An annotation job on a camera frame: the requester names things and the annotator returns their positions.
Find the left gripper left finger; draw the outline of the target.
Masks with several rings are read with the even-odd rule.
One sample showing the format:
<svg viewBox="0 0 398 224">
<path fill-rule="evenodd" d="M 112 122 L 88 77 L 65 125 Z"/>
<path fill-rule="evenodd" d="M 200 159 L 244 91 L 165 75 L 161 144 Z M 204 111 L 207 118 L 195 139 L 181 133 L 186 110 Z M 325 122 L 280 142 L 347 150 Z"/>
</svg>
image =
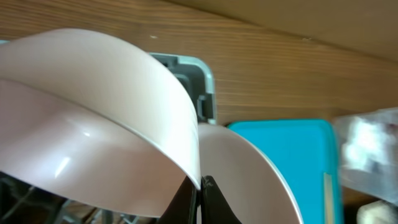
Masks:
<svg viewBox="0 0 398 224">
<path fill-rule="evenodd" d="M 196 224 L 198 191 L 186 177 L 156 224 Z"/>
</svg>

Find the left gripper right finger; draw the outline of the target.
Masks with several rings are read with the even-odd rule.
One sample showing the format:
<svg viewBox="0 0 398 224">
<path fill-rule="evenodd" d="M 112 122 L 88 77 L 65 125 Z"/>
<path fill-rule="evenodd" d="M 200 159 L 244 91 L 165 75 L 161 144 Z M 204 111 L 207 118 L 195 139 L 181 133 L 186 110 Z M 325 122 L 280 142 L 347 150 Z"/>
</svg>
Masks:
<svg viewBox="0 0 398 224">
<path fill-rule="evenodd" d="M 241 224 L 210 175 L 201 179 L 200 202 L 202 224 Z"/>
</svg>

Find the large white plate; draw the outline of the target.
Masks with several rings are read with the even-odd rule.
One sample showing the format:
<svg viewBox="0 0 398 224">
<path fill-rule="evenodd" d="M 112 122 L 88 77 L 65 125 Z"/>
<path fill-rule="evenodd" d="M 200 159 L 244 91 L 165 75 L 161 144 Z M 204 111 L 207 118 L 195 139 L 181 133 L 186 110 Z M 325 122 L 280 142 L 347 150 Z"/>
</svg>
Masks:
<svg viewBox="0 0 398 224">
<path fill-rule="evenodd" d="M 198 127 L 200 166 L 241 223 L 303 223 L 296 199 L 272 161 L 256 146 L 217 125 Z"/>
</svg>

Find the small pink-white bowl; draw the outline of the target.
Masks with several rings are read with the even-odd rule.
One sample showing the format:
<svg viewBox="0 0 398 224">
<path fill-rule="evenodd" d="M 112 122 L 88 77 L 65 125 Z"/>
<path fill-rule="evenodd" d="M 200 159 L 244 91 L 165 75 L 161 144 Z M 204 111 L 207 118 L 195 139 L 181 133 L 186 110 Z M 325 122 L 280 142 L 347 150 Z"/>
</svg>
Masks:
<svg viewBox="0 0 398 224">
<path fill-rule="evenodd" d="M 177 78 L 116 37 L 58 29 L 1 45 L 1 171 L 96 207 L 159 217 L 200 187 L 198 122 Z"/>
</svg>

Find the white napkin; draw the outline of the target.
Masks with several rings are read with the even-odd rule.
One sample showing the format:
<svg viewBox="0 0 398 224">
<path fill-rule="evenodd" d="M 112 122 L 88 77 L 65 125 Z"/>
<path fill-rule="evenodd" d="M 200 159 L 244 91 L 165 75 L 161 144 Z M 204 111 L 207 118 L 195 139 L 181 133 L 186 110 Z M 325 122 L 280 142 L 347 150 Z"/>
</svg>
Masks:
<svg viewBox="0 0 398 224">
<path fill-rule="evenodd" d="M 343 157 L 347 169 L 371 172 L 374 164 L 391 163 L 390 150 L 395 140 L 382 123 L 356 117 L 349 126 Z"/>
</svg>

